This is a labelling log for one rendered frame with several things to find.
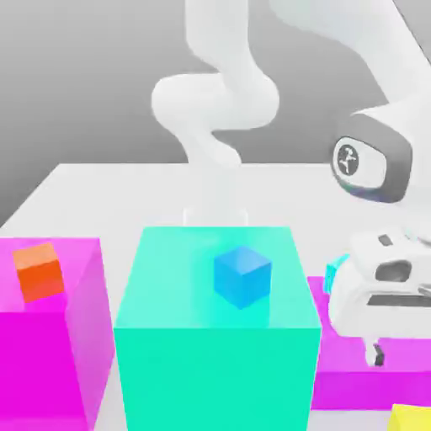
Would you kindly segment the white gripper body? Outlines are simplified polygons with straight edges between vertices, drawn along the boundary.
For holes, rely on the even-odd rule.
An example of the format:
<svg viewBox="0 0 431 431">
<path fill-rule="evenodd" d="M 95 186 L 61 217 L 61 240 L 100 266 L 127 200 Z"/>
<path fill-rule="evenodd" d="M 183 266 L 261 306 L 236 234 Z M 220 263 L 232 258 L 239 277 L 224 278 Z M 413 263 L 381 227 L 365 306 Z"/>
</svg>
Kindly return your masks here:
<svg viewBox="0 0 431 431">
<path fill-rule="evenodd" d="M 328 315 L 343 337 L 431 339 L 431 295 L 407 281 L 366 279 L 351 261 L 338 269 Z"/>
</svg>

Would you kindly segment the small cyan cube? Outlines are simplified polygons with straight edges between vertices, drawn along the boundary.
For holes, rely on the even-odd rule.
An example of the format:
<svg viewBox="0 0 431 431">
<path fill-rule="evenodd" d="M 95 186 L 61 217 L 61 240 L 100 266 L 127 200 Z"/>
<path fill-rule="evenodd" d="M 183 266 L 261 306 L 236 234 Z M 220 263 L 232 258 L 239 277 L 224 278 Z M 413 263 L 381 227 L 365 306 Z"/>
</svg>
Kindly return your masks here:
<svg viewBox="0 0 431 431">
<path fill-rule="evenodd" d="M 333 288 L 333 282 L 335 280 L 336 273 L 340 266 L 349 258 L 349 254 L 345 253 L 344 255 L 334 259 L 332 262 L 326 265 L 325 277 L 324 277 L 324 285 L 323 291 L 330 295 Z"/>
</svg>

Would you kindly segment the small yellow cube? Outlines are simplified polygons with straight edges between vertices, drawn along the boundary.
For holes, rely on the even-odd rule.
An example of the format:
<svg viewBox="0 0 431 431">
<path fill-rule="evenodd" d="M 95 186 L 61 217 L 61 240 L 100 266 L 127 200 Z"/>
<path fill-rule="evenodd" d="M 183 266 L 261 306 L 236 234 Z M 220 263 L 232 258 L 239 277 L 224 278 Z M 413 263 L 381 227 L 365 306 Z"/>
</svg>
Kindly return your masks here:
<svg viewBox="0 0 431 431">
<path fill-rule="evenodd" d="M 431 407 L 394 404 L 386 431 L 431 431 Z"/>
</svg>

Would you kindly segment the small blue cube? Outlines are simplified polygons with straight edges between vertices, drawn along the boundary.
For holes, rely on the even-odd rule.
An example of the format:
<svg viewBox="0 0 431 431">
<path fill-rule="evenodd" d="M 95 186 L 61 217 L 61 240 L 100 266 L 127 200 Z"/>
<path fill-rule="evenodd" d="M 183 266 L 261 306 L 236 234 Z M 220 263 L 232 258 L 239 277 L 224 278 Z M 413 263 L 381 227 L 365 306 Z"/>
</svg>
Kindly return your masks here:
<svg viewBox="0 0 431 431">
<path fill-rule="evenodd" d="M 272 261 L 250 247 L 236 247 L 214 259 L 214 290 L 237 309 L 268 296 Z"/>
</svg>

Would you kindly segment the small orange cube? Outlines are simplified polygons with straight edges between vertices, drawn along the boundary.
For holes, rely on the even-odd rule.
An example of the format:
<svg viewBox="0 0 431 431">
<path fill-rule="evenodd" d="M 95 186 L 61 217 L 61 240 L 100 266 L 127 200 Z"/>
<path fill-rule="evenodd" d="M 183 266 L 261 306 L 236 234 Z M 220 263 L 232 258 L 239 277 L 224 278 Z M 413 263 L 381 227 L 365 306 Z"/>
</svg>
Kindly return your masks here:
<svg viewBox="0 0 431 431">
<path fill-rule="evenodd" d="M 13 251 L 13 263 L 25 303 L 64 291 L 60 261 L 51 242 Z"/>
</svg>

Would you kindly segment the low magenta box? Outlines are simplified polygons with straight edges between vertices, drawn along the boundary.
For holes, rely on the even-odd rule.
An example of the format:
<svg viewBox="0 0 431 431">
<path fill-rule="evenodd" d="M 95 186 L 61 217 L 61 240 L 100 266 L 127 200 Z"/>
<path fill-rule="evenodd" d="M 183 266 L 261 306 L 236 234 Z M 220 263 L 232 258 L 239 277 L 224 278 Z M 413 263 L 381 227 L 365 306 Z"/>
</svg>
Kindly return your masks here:
<svg viewBox="0 0 431 431">
<path fill-rule="evenodd" d="M 322 325 L 313 410 L 389 411 L 394 404 L 431 407 L 431 340 L 383 339 L 381 367 L 369 367 L 359 338 L 338 336 L 328 318 L 324 278 L 307 278 Z"/>
</svg>

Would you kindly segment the large teal box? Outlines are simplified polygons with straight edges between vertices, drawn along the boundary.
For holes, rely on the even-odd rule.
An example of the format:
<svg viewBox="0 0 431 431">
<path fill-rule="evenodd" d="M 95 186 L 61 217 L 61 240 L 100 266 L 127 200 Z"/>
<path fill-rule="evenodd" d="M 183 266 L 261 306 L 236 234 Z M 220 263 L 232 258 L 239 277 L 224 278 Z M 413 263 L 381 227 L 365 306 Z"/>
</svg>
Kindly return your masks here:
<svg viewBox="0 0 431 431">
<path fill-rule="evenodd" d="M 243 309 L 214 288 L 240 246 L 272 264 Z M 321 324 L 286 226 L 144 229 L 114 338 L 127 431 L 306 431 Z"/>
</svg>

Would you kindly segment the tall magenta box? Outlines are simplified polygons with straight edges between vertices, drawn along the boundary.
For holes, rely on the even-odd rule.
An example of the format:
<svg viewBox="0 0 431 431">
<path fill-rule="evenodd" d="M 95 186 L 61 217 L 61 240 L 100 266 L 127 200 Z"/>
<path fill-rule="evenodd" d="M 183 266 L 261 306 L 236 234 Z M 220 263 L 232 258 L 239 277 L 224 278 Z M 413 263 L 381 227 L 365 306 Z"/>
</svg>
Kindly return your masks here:
<svg viewBox="0 0 431 431">
<path fill-rule="evenodd" d="M 13 254 L 44 243 L 64 290 L 27 302 Z M 0 237 L 0 431 L 94 431 L 113 359 L 99 239 Z"/>
</svg>

